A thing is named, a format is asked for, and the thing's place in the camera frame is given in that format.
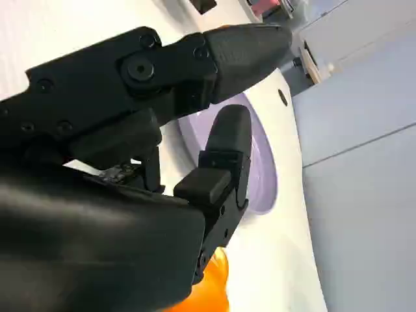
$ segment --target white wall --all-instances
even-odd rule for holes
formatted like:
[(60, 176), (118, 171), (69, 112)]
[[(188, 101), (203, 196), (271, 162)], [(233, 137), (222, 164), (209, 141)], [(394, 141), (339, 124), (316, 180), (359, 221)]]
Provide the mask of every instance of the white wall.
[(294, 97), (329, 312), (416, 310), (416, 26)]

